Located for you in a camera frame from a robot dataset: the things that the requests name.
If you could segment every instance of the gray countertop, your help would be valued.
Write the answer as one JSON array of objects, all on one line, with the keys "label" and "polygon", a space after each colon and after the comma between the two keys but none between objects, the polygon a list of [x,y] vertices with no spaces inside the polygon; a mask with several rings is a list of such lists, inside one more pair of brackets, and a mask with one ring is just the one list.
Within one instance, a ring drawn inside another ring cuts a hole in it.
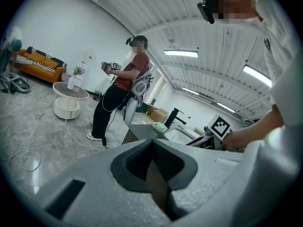
[{"label": "gray countertop", "polygon": [[[160,133],[156,131],[151,124],[131,124],[128,126],[128,129],[135,135],[135,137],[138,140],[144,140],[144,139],[161,139],[161,140],[167,140],[167,138],[164,136],[164,133]],[[172,126],[166,131],[170,131],[173,129],[178,129],[191,139],[195,139],[191,134],[186,132],[181,127],[177,126],[176,124],[172,124]]]}]

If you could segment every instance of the green sponge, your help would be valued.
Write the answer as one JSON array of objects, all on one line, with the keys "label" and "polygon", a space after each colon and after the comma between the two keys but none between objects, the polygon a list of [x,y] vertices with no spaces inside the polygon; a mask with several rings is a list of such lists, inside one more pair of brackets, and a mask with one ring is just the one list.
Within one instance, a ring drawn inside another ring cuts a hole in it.
[{"label": "green sponge", "polygon": [[158,123],[157,126],[162,130],[167,128],[163,123]]}]

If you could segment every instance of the man in red shirt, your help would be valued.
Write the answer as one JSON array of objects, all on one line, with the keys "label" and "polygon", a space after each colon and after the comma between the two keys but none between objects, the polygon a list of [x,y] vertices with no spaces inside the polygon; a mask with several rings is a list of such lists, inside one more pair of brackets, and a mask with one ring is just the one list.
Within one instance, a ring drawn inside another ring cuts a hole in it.
[{"label": "man in red shirt", "polygon": [[106,146],[105,132],[111,113],[126,99],[133,85],[133,80],[141,77],[149,68],[149,57],[146,54],[147,39],[138,35],[132,42],[132,49],[137,53],[123,71],[111,69],[110,74],[118,76],[113,85],[98,103],[93,121],[93,130],[86,134],[90,140],[100,140]]}]

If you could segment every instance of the orange sofa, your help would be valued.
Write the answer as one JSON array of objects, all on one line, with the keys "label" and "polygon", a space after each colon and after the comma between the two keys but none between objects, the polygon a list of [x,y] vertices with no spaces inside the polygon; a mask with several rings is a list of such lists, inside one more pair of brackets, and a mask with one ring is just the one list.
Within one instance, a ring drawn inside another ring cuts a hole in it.
[{"label": "orange sofa", "polygon": [[[32,47],[29,47],[27,50],[21,49],[18,52],[18,55],[25,56],[24,54],[26,52],[27,53],[28,52],[38,52],[40,54],[45,54],[43,52],[35,50]],[[61,60],[58,60],[57,58],[51,57],[49,55],[47,55],[47,57],[51,58],[51,60],[54,60],[55,62],[59,62],[59,64],[61,64],[60,66],[57,66],[55,68],[55,72],[46,71],[46,70],[40,68],[37,65],[25,65],[25,64],[20,64],[20,63],[17,63],[17,62],[15,62],[14,68],[17,68],[18,70],[24,71],[24,72],[26,72],[30,75],[33,75],[35,77],[38,77],[42,80],[45,80],[45,81],[48,81],[48,82],[51,82],[51,83],[55,83],[57,81],[60,81],[61,74],[66,72],[66,63],[61,61]]]}]

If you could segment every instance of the white shoe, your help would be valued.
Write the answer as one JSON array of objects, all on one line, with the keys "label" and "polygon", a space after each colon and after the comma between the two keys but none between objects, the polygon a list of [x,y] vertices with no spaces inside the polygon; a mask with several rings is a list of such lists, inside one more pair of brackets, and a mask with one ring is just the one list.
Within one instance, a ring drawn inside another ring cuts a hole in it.
[{"label": "white shoe", "polygon": [[99,140],[99,141],[102,141],[102,139],[98,139],[98,138],[93,137],[91,135],[91,132],[86,133],[86,137],[89,138],[90,140]]}]

